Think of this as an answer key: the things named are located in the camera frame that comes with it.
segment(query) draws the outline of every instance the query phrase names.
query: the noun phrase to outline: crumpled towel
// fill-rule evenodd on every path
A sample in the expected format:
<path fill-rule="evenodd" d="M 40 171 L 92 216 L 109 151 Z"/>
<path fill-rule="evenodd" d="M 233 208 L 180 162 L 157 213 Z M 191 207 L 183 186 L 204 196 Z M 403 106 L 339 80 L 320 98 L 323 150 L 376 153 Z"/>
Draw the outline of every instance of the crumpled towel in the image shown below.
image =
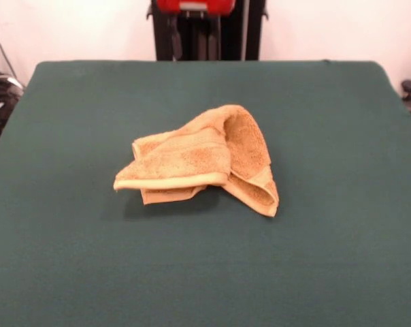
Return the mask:
<path fill-rule="evenodd" d="M 114 189 L 140 189 L 144 204 L 187 200 L 217 185 L 262 215 L 276 214 L 266 142 L 241 106 L 210 109 L 180 129 L 139 138 L 133 153 Z"/>

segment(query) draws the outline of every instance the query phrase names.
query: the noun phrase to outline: towel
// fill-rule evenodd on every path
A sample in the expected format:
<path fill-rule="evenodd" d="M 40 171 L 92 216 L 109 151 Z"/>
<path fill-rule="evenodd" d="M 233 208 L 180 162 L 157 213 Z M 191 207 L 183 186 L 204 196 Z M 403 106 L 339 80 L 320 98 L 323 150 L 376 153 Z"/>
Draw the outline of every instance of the towel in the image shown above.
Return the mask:
<path fill-rule="evenodd" d="M 135 160 L 116 175 L 114 189 L 140 189 L 144 204 L 187 200 L 215 185 L 262 215 L 276 214 L 279 197 L 266 142 L 241 106 L 207 110 L 132 147 Z"/>

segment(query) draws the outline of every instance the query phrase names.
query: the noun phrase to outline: dark green cloth surface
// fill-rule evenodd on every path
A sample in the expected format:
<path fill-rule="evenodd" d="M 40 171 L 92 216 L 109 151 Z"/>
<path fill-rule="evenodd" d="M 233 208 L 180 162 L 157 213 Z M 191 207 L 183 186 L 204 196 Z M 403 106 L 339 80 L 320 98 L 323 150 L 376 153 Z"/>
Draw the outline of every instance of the dark green cloth surface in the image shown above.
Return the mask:
<path fill-rule="evenodd" d="M 273 220 L 115 193 L 137 137 L 222 104 Z M 411 116 L 374 63 L 43 63 L 0 140 L 0 326 L 411 326 Z"/>

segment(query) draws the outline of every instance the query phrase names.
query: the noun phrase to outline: black cable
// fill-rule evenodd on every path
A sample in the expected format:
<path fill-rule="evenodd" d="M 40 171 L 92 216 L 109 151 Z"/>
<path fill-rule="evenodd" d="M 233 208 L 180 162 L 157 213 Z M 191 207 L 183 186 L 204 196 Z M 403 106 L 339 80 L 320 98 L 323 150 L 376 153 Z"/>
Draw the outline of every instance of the black cable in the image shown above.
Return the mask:
<path fill-rule="evenodd" d="M 6 52 L 4 51 L 3 46 L 1 45 L 1 43 L 0 43 L 0 51 L 1 51 L 1 54 L 3 55 L 4 59 L 6 60 L 6 63 L 9 66 L 10 71 L 12 72 L 12 75 L 16 78 L 15 70 L 12 67 L 12 64 L 10 63 L 9 58 L 7 57 Z"/>

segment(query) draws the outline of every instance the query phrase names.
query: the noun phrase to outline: white wall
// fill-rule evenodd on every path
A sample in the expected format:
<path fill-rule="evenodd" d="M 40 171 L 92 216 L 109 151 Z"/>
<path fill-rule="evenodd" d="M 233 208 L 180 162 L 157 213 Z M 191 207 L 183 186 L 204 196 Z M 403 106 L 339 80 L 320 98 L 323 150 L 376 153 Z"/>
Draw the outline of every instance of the white wall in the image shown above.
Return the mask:
<path fill-rule="evenodd" d="M 20 79 L 46 60 L 155 60 L 149 0 L 0 0 L 0 40 Z M 268 0 L 265 60 L 375 60 L 411 77 L 411 0 Z M 6 71 L 0 56 L 0 68 Z"/>

